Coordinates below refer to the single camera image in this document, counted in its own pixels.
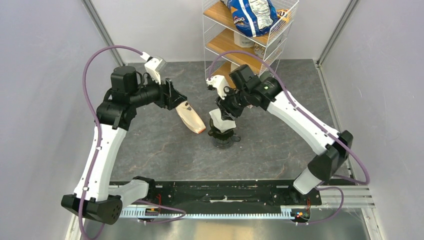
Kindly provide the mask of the white paper coffee filter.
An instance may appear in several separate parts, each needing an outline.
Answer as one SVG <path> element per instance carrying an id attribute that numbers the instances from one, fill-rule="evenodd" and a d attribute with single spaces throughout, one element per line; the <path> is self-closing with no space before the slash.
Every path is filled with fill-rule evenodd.
<path id="1" fill-rule="evenodd" d="M 236 128 L 236 122 L 232 119 L 224 120 L 222 119 L 222 113 L 219 108 L 211 110 L 209 115 L 212 119 L 213 126 L 217 128 L 220 132 L 224 133 L 228 130 L 233 130 Z"/>

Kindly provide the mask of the dark green coffee dripper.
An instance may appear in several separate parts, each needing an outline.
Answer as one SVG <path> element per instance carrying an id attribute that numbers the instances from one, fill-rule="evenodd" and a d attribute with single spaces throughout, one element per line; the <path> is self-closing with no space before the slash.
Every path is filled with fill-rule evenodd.
<path id="1" fill-rule="evenodd" d="M 228 130 L 225 130 L 224 132 L 222 132 L 217 127 L 211 126 L 210 130 L 207 132 L 207 134 L 210 137 L 213 137 L 215 139 L 218 139 L 218 140 L 221 140 L 221 141 L 226 141 L 226 140 L 229 140 L 233 137 L 234 129 L 231 128 L 231 129 L 228 129 Z"/>

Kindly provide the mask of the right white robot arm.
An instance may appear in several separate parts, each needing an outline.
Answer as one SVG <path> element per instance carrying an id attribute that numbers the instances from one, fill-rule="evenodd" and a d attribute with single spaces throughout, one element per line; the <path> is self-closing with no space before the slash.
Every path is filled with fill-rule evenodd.
<path id="1" fill-rule="evenodd" d="M 302 105 L 294 100 L 290 92 L 284 91 L 277 79 L 268 77 L 260 80 L 246 64 L 229 74 L 234 88 L 231 88 L 223 75 L 206 79 L 209 90 L 216 90 L 217 109 L 210 111 L 210 130 L 213 144 L 222 149 L 240 141 L 234 130 L 236 118 L 248 106 L 260 107 L 276 116 L 312 148 L 316 156 L 305 170 L 294 180 L 288 191 L 289 200 L 300 205 L 309 198 L 309 192 L 320 183 L 329 181 L 349 156 L 353 135 L 345 130 L 338 132 L 326 126 Z"/>

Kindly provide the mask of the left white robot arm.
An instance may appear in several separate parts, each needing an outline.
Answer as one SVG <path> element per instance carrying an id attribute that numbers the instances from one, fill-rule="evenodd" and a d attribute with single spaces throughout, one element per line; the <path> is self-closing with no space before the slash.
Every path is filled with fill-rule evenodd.
<path id="1" fill-rule="evenodd" d="M 110 81 L 111 88 L 94 114 L 94 137 L 83 175 L 73 193 L 61 200 L 61 206 L 71 213 L 107 225 L 113 225 L 122 210 L 134 202 L 141 200 L 148 205 L 157 198 L 156 182 L 148 177 L 136 176 L 119 188 L 110 188 L 119 148 L 137 108 L 154 103 L 173 110 L 187 100 L 170 78 L 157 83 L 149 73 L 144 82 L 133 66 L 115 68 Z"/>

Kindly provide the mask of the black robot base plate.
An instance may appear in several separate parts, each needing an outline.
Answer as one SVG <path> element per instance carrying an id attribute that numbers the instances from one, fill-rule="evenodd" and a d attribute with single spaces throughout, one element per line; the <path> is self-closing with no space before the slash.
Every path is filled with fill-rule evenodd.
<path id="1" fill-rule="evenodd" d="M 186 214 L 278 213 L 280 208 L 322 205 L 316 189 L 295 193 L 293 180 L 175 180 L 156 183 L 154 203 L 166 213 Z"/>

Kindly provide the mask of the coffee filter pack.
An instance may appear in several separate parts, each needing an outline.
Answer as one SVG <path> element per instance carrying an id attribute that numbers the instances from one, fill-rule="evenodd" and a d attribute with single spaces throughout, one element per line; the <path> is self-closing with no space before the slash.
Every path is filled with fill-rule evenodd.
<path id="1" fill-rule="evenodd" d="M 181 118 L 185 126 L 196 134 L 202 133 L 206 130 L 206 125 L 203 120 L 189 104 L 188 101 L 184 101 L 176 107 L 176 112 Z"/>

